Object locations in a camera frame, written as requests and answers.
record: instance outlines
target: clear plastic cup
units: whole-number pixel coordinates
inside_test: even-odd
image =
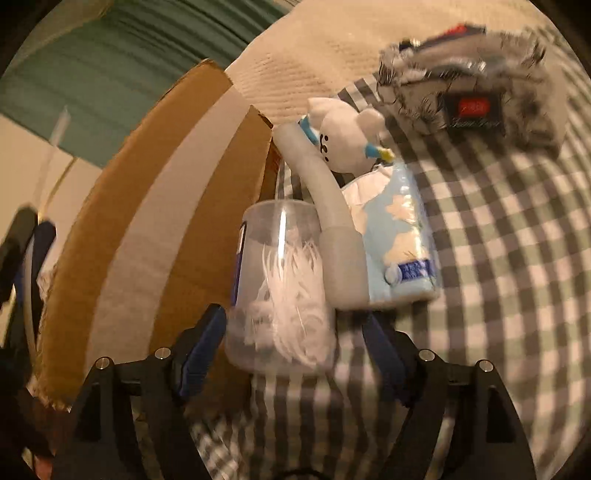
[[[335,316],[324,297],[316,209],[299,200],[269,200],[242,219],[228,359],[277,375],[329,369]]]

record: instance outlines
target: white wall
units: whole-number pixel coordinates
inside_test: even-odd
[[[33,202],[39,172],[50,150],[47,141],[0,115],[0,241],[18,208]],[[42,203],[71,159],[71,155],[60,150],[51,161]],[[44,271],[56,263],[82,202],[100,172],[98,167],[78,159],[62,182],[47,211],[47,217],[56,225],[57,238],[43,266]],[[0,339],[7,314],[7,309],[0,313]]]

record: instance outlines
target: cardboard box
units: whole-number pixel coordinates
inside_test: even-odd
[[[229,305],[242,214],[274,197],[270,142],[270,123],[212,61],[154,106],[99,177],[58,261],[41,327],[41,398],[71,404],[96,359],[145,358],[209,303]],[[217,390],[248,383],[223,354],[210,374]]]

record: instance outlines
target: blue label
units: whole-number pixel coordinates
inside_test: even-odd
[[[433,267],[429,260],[415,260],[398,266],[402,274],[401,281],[416,280],[417,278],[429,278],[434,275]]]
[[[238,249],[236,250],[236,267],[234,270],[234,286],[232,287],[231,305],[236,306],[238,300],[238,285],[240,284],[240,268],[242,266],[242,251],[244,250],[244,240],[246,240],[246,222],[242,222],[240,227],[240,236],[238,237]]]

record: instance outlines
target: white plastic tube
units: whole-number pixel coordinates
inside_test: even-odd
[[[369,287],[363,238],[320,152],[298,124],[273,127],[273,141],[308,188],[320,219],[320,255],[327,302],[339,310],[367,308]]]

